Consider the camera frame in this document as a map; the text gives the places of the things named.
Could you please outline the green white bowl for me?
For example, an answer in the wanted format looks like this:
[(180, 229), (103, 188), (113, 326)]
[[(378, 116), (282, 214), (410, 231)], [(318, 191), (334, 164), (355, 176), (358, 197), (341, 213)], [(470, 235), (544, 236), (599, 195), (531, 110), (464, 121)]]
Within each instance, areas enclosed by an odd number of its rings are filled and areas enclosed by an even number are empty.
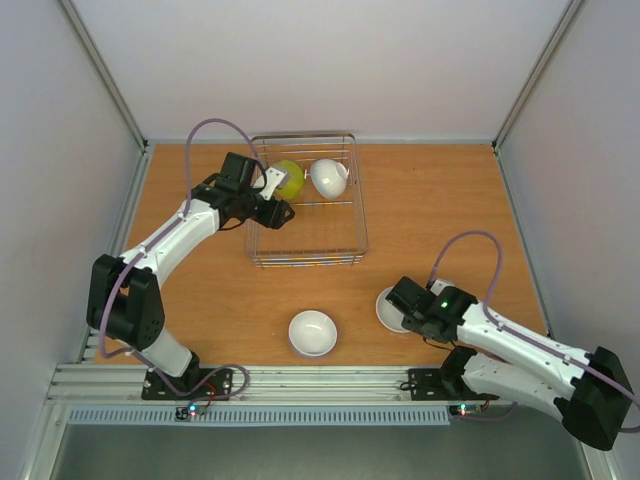
[(285, 179), (276, 189), (276, 193), (285, 200), (294, 200), (304, 186), (304, 173), (298, 164), (290, 160), (282, 160), (273, 167), (285, 174)]

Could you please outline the white ceramic bowl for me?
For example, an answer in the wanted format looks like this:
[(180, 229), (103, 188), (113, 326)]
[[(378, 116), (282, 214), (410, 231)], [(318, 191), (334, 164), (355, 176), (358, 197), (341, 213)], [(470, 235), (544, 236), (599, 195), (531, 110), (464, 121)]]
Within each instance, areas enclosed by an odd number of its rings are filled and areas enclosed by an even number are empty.
[(334, 200), (344, 193), (349, 171), (338, 161), (320, 159), (311, 165), (310, 176), (318, 193), (327, 200)]

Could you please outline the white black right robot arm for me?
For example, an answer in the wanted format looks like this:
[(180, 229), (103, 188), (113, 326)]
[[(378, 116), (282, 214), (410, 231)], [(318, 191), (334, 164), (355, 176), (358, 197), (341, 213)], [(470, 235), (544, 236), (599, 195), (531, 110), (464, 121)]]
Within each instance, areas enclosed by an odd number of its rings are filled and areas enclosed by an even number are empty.
[(437, 374), (449, 398), (473, 394), (536, 409), (600, 451), (625, 432), (637, 398), (614, 352), (587, 352), (539, 335), (441, 280), (422, 287), (403, 277), (384, 299), (400, 313), (403, 329), (454, 346)]

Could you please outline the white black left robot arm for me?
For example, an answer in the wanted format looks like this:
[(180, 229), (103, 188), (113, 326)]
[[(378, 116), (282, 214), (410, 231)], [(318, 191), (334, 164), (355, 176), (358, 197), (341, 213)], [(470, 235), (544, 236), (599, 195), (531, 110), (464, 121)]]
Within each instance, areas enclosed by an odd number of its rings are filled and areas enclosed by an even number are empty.
[(102, 255), (94, 262), (88, 325), (167, 374), (165, 384), (177, 397), (195, 395), (202, 375), (190, 366), (194, 354), (165, 325), (161, 287), (201, 242), (228, 229), (230, 221), (279, 229), (291, 220), (294, 210), (275, 196), (287, 177), (279, 167), (227, 154), (220, 172), (194, 187), (149, 238), (119, 256)]

